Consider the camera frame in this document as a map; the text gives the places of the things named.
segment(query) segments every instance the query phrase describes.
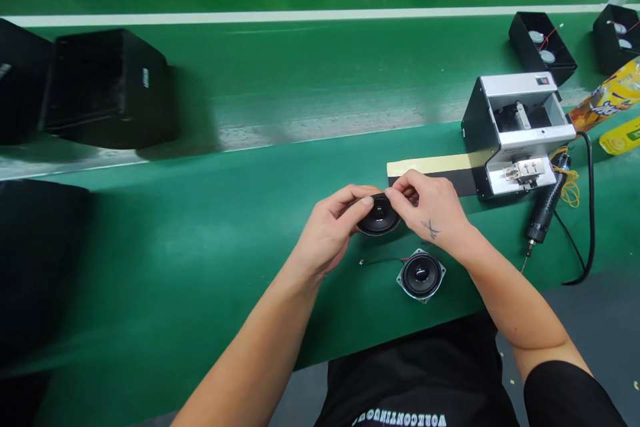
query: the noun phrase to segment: speaker enclosure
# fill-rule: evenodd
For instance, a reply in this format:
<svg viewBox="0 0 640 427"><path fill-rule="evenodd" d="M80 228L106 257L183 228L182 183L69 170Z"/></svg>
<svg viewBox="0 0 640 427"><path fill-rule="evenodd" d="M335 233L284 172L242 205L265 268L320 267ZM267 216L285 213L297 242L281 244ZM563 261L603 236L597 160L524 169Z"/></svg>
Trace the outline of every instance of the speaker enclosure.
<svg viewBox="0 0 640 427"><path fill-rule="evenodd" d="M400 225L400 216L391 207L384 193L376 193L371 211L358 223L358 230L370 237L379 237L395 230Z"/></svg>
<svg viewBox="0 0 640 427"><path fill-rule="evenodd" d="M110 149L142 149L178 135L171 71L124 29L58 37L44 131Z"/></svg>
<svg viewBox="0 0 640 427"><path fill-rule="evenodd" d="M424 280L418 280L415 277L417 268L428 272ZM396 282L409 297L426 304L440 288L446 273L447 269L437 258L429 252L418 249L407 259L398 274Z"/></svg>
<svg viewBox="0 0 640 427"><path fill-rule="evenodd" d="M0 182L0 365L51 339L77 277L88 190L39 180Z"/></svg>
<svg viewBox="0 0 640 427"><path fill-rule="evenodd" d="M37 131L52 53L51 42L0 19L0 145Z"/></svg>
<svg viewBox="0 0 640 427"><path fill-rule="evenodd" d="M598 63L598 70L610 77L627 62L640 55L640 25L625 35L618 35L615 26L608 21L620 23L627 30L638 22L636 10L607 5L593 22L593 44ZM632 48L623 48L618 43L624 38L632 45Z"/></svg>
<svg viewBox="0 0 640 427"><path fill-rule="evenodd" d="M549 37L545 48L554 54L554 63L546 63L542 60L540 52L538 52L539 47L529 36L530 31L537 31L546 37L554 28L546 13L520 11L515 14L511 22L509 40L526 72L548 71L553 75L556 85L560 86L573 75L578 65L560 37L558 30Z"/></svg>

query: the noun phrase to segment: black cable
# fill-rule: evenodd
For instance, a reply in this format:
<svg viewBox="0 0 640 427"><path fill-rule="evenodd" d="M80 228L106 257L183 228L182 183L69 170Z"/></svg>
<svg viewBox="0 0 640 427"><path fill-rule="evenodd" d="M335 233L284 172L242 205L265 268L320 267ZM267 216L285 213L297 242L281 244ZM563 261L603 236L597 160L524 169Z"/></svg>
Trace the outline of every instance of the black cable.
<svg viewBox="0 0 640 427"><path fill-rule="evenodd" d="M595 194L594 194L595 188L593 186L593 149L591 148L591 140L589 139L589 136L585 132L576 132L576 133L580 135L587 143L587 167L589 170L589 256L587 257L587 265L585 266L583 263L582 275L579 276L576 280L572 280L571 282L567 282L566 284L564 284L567 286L578 285L585 281L585 279L589 276L589 273L591 272L591 267L593 266L593 256L595 255ZM565 231L567 232L567 234L569 234L569 230L567 230L565 225L562 224L562 221L560 221L560 223L565 228ZM577 252L577 247L575 245L575 242L573 241L570 235L569 235L569 239L571 239L571 243L573 244L573 247L576 249L576 252Z"/></svg>
<svg viewBox="0 0 640 427"><path fill-rule="evenodd" d="M405 261L402 260L400 257L388 257L388 258L383 258L383 259L378 259L378 260L365 260L362 259L360 261L360 265L374 265L374 264L380 264L381 262L391 262L392 260L399 260L400 262L402 262L402 264L405 264Z"/></svg>
<svg viewBox="0 0 640 427"><path fill-rule="evenodd" d="M585 261L583 260L582 255L580 255L580 251L578 250L578 246L573 241L573 237L571 237L571 234L569 233L569 229L567 228L565 223L562 221L562 219L558 215L558 211L557 210L553 212L553 215L555 215L555 217L558 219L558 222L560 222L560 225L564 229L565 234L567 234L567 237L569 237L569 241L571 242L571 245L573 246L573 249L575 250L575 253L578 255L578 258L580 259L580 264L582 265L582 270L584 271L586 269Z"/></svg>

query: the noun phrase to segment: black shirt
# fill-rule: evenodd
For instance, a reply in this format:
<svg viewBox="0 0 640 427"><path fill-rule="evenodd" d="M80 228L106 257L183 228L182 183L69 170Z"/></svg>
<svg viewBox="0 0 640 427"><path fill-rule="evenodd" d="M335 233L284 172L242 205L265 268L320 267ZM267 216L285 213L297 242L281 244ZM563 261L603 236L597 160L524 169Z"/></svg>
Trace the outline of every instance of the black shirt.
<svg viewBox="0 0 640 427"><path fill-rule="evenodd" d="M486 312L329 363L316 427L518 426ZM625 426L606 391L566 362L539 365L524 389L530 427Z"/></svg>

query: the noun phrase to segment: speaker driver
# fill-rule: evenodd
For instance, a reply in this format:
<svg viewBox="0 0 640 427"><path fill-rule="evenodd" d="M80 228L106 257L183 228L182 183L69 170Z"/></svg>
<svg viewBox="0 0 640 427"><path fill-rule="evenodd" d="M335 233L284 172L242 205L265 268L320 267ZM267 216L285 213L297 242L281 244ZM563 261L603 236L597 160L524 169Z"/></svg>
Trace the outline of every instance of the speaker driver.
<svg viewBox="0 0 640 427"><path fill-rule="evenodd" d="M400 224L400 216L391 207L391 202L384 193L376 193L373 197L373 208L358 224L360 232L377 237L388 234Z"/></svg>
<svg viewBox="0 0 640 427"><path fill-rule="evenodd" d="M434 256L418 249L405 262L397 281L409 297L426 304L438 290L446 271Z"/></svg>

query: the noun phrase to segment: plastic bottle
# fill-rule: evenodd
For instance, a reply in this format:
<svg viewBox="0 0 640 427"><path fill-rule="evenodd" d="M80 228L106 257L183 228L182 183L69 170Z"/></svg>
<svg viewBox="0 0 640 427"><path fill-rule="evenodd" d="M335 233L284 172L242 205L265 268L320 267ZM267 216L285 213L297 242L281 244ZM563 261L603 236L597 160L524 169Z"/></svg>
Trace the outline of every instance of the plastic bottle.
<svg viewBox="0 0 640 427"><path fill-rule="evenodd" d="M640 145L640 117L602 135L600 145L609 155L620 155L636 148Z"/></svg>

